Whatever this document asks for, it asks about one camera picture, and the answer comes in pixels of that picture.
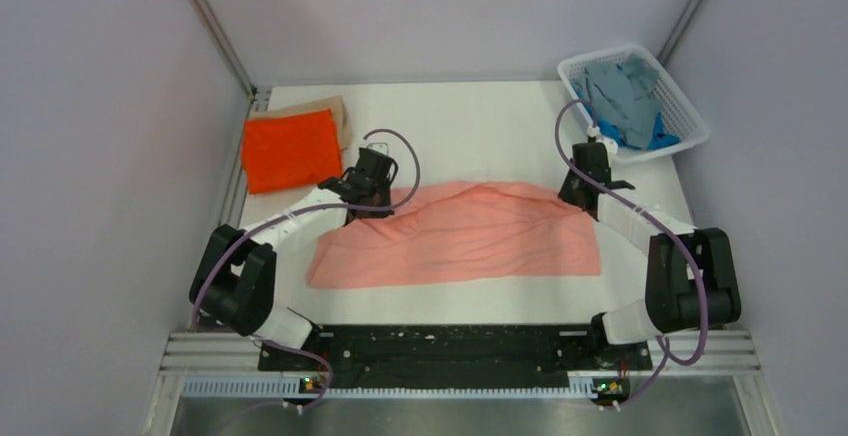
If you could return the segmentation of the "pink t shirt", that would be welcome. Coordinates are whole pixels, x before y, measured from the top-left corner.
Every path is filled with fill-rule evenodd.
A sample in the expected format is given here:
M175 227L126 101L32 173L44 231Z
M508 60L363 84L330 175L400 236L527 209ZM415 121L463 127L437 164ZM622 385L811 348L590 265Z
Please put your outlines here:
M419 188L392 216L323 235L306 281L362 289L600 273L593 219L554 190L453 181Z

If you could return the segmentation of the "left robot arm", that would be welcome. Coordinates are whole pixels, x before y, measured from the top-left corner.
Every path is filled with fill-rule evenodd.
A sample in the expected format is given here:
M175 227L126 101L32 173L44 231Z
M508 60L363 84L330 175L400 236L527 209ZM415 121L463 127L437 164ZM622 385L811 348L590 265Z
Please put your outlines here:
M221 225L210 236L189 290L194 308L237 334L282 346L297 369L319 360L313 325L275 293L277 263L324 234L362 218L391 215L397 162L363 147L356 164L330 177L286 210L245 228Z

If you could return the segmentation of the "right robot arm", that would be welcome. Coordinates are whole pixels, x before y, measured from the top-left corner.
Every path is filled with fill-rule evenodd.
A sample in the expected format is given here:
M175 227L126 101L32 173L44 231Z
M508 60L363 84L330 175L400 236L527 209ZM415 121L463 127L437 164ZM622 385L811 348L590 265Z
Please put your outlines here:
M624 237L647 259L644 295L591 320L589 360L612 368L627 344L739 320L742 312L728 234L696 228L640 200L633 185L613 180L606 147L573 145L560 200Z

